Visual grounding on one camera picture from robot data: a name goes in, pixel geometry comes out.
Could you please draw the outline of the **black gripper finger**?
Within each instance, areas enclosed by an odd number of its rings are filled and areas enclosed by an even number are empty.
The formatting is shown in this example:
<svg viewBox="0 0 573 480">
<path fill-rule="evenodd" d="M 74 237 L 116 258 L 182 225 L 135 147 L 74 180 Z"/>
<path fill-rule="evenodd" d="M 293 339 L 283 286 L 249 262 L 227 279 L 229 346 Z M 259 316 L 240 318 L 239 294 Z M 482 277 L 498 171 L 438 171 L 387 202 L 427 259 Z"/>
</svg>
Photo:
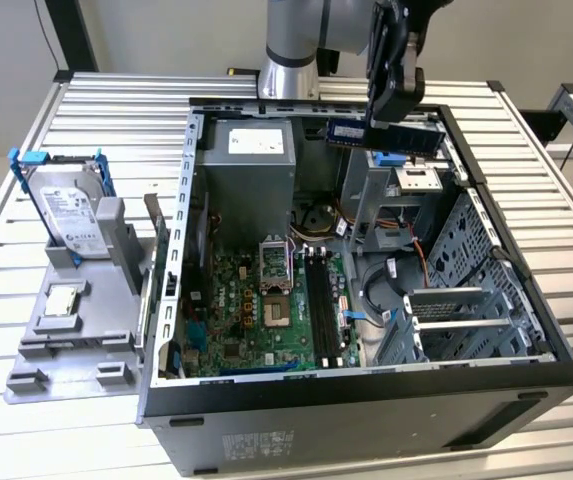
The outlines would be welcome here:
<svg viewBox="0 0 573 480">
<path fill-rule="evenodd" d="M 391 122 L 401 122 L 422 101 L 425 93 L 424 71 L 417 66 L 419 34 L 411 32 L 399 60 L 395 62 L 395 86 Z"/>
<path fill-rule="evenodd" d="M 386 54 L 384 53 L 387 36 L 388 36 L 388 5 L 374 5 L 372 10 L 369 49 L 366 63 L 366 76 L 368 79 L 367 89 L 367 106 L 365 120 L 368 125 L 371 124 L 374 103 L 378 95 L 379 83 L 381 77 L 386 71 Z"/>
</svg>

